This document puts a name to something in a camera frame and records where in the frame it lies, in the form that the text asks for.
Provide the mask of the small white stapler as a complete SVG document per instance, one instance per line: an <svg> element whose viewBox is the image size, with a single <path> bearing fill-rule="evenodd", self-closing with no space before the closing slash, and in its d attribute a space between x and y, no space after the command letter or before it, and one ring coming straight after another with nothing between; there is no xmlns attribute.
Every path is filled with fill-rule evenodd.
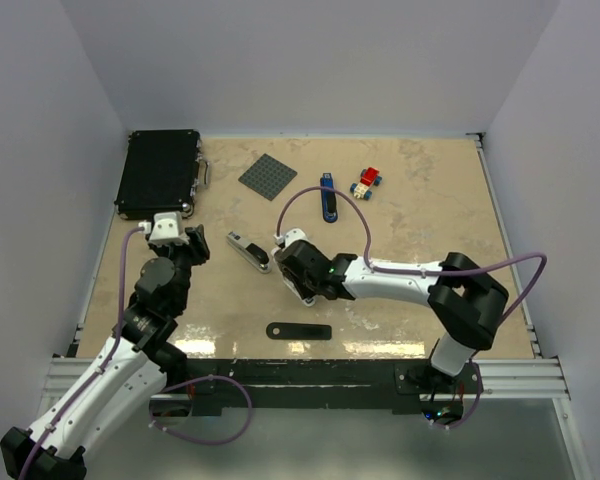
<svg viewBox="0 0 600 480"><path fill-rule="evenodd" d="M315 304L315 293L306 286L301 276L294 274L291 270L281 270L282 280L286 287L301 301L306 307Z"/></svg>

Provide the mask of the black stapler top cover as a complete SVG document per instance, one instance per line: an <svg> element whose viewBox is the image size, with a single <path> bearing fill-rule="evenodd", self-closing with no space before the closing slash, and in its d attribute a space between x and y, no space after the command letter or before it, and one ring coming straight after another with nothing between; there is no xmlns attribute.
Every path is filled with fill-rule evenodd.
<svg viewBox="0 0 600 480"><path fill-rule="evenodd" d="M273 340L328 341L332 339L332 327L323 324L272 322L266 327L266 335Z"/></svg>

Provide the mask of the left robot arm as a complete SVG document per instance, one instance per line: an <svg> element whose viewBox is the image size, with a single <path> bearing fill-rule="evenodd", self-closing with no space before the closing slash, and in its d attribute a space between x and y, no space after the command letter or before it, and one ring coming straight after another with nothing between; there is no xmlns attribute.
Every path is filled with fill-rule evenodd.
<svg viewBox="0 0 600 480"><path fill-rule="evenodd" d="M183 227L178 214L158 214L139 231L155 258L147 261L118 322L96 358L61 399L28 428L11 428L0 448L13 479L82 479L85 462L159 390L187 380L186 356L168 339L187 307L191 270L210 251L204 228Z"/></svg>

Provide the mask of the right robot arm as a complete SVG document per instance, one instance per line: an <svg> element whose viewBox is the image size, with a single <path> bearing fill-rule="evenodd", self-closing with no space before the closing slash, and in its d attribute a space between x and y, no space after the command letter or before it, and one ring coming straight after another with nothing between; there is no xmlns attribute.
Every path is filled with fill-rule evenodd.
<svg viewBox="0 0 600 480"><path fill-rule="evenodd" d="M284 282L307 305L317 297L379 298L430 308L445 329L425 369L428 386L439 393L460 382L465 363L475 353L492 347L509 300L508 290L489 274L464 276L476 264L457 252L417 266L414 274L396 272L408 264L391 267L381 261L370 268L355 254L328 258L305 239L275 249L273 258Z"/></svg>

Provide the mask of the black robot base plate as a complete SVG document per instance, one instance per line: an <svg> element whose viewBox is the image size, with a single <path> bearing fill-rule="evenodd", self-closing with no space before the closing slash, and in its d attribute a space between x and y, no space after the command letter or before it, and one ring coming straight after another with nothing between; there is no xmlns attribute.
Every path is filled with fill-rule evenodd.
<svg viewBox="0 0 600 480"><path fill-rule="evenodd" d="M449 379L424 359L410 360L250 360L189 359L169 378L174 389L150 400L157 414L219 416L247 406L243 386L258 409L385 410L417 415L449 407L483 392L475 365Z"/></svg>

